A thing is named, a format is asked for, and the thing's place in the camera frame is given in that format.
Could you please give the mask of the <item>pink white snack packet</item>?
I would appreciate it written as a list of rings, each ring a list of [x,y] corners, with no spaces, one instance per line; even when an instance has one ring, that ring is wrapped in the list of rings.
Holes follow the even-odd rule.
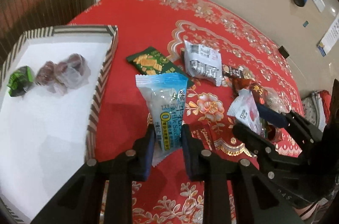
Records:
[[[227,115],[249,127],[254,133],[261,133],[260,116],[253,94],[248,89],[241,89],[230,104]]]

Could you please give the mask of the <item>blue milk sachima packet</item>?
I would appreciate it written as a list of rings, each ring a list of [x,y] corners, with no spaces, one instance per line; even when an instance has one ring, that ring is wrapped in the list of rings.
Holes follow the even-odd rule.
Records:
[[[153,154],[155,167],[168,155],[182,147],[181,134],[188,78],[180,73],[136,75],[136,87],[143,96],[157,146]]]

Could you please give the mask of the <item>patterned fabric bundle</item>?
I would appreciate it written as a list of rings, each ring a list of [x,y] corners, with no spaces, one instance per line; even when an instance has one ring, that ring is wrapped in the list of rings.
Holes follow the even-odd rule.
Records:
[[[314,91],[302,99],[304,117],[315,125],[321,132],[324,131],[330,117],[330,101],[332,96],[327,90]]]

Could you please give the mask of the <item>clear bag of nuts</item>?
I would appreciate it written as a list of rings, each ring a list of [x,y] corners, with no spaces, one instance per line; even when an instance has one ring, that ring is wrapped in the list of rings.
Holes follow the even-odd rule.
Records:
[[[264,89],[267,92],[265,97],[265,104],[267,107],[277,113],[288,113],[290,111],[282,98],[279,97],[278,92],[271,87],[264,87]]]

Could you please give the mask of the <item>dark red flat packet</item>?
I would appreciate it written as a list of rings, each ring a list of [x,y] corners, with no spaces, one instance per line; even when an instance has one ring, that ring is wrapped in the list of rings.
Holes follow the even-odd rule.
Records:
[[[217,152],[208,123],[196,121],[189,124],[189,127],[192,137],[200,140],[205,149],[209,149],[213,153]]]

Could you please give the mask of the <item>red gold foil packet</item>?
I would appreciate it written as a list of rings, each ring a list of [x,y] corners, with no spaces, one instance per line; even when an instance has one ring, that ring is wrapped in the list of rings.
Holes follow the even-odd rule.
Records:
[[[245,78],[232,78],[231,81],[234,98],[238,96],[240,90],[246,89],[251,91],[255,102],[260,103],[261,105],[265,104],[268,91],[257,82],[252,79]]]

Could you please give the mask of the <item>small black box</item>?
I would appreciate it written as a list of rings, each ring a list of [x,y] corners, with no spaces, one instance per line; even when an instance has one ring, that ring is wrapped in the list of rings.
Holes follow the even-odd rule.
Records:
[[[287,58],[290,56],[290,54],[288,53],[288,51],[285,49],[284,46],[280,46],[280,47],[278,48],[278,51],[279,51],[279,53],[282,55],[282,57],[283,57],[284,59],[287,59]]]

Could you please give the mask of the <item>dark brown snack bar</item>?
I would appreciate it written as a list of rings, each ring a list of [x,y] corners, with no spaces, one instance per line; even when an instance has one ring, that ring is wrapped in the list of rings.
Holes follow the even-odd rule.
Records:
[[[222,65],[222,75],[229,78],[239,78],[239,79],[251,79],[255,80],[254,75],[248,69],[245,69],[243,66],[235,68],[229,65]]]

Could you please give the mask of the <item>white paper sheet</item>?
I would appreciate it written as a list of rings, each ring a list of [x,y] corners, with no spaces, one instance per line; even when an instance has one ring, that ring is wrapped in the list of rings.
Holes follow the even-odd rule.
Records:
[[[317,48],[323,57],[329,54],[330,50],[338,42],[338,38],[339,20],[337,15],[329,29],[326,31],[322,39],[317,44]]]

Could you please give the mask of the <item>white barcode snack packet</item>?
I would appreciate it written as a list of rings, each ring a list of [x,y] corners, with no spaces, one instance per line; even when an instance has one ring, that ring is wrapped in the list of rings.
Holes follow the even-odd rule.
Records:
[[[221,86],[222,61],[219,51],[205,46],[184,41],[185,70],[191,77],[206,79],[216,87]]]

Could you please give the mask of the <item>striped cardboard tray box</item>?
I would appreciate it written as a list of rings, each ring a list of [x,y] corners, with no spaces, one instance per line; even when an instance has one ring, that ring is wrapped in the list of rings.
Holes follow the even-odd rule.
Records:
[[[87,159],[95,156],[101,98],[118,46],[112,25],[55,26],[22,33],[1,69],[1,205],[14,223],[29,223]],[[66,93],[35,85],[11,97],[16,69],[82,55],[83,81]]]

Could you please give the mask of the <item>clear bag of dark plums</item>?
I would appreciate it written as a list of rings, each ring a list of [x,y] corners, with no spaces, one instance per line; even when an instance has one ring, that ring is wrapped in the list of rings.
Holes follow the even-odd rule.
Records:
[[[79,89],[89,82],[91,71],[87,60],[80,54],[71,54],[58,64],[47,61],[39,69],[35,83],[47,91],[65,95],[69,90]]]

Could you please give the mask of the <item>dark green cracker packet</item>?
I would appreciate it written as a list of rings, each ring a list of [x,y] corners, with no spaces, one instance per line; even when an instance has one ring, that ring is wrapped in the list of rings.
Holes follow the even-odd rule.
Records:
[[[181,68],[152,46],[126,59],[140,73],[135,77],[137,87],[187,89],[194,85]]]

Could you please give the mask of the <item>white remote-like object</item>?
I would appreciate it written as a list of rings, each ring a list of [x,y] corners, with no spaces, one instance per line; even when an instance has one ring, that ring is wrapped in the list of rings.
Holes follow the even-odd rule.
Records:
[[[325,10],[325,3],[323,0],[312,0],[312,1],[317,7],[319,12],[323,12]]]

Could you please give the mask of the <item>small green candy packet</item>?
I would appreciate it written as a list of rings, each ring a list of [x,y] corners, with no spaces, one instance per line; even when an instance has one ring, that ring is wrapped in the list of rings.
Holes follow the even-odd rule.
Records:
[[[35,77],[29,66],[22,66],[15,70],[9,78],[7,87],[10,97],[19,97],[25,95],[33,86]]]

